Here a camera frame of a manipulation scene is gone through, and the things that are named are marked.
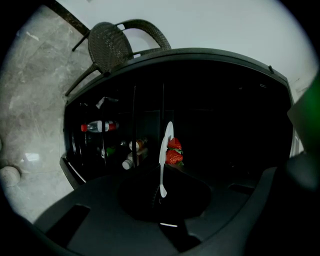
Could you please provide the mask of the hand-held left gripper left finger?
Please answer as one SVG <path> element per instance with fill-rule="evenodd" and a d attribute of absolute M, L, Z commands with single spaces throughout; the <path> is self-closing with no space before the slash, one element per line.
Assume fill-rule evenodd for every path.
<path fill-rule="evenodd" d="M 160 168 L 120 172 L 79 186 L 50 206 L 35 226 L 67 252 L 79 256 L 176 256 L 157 222 L 128 214 L 151 202 Z"/>

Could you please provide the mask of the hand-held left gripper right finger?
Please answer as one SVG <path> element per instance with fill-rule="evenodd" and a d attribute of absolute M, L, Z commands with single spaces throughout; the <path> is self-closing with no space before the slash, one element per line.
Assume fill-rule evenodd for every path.
<path fill-rule="evenodd" d="M 264 207 L 272 184 L 272 169 L 249 177 L 225 166 L 209 165 L 183 167 L 167 164 L 165 167 L 192 181 L 200 181 L 210 189 L 210 196 L 200 195 L 200 190 L 189 185 L 180 199 L 193 199 L 205 203 L 205 209 L 194 217 L 183 218 L 182 223 L 164 226 L 163 233 L 171 243 L 201 243 L 223 229 L 244 208 L 248 200 L 262 192 L 254 207 Z"/>

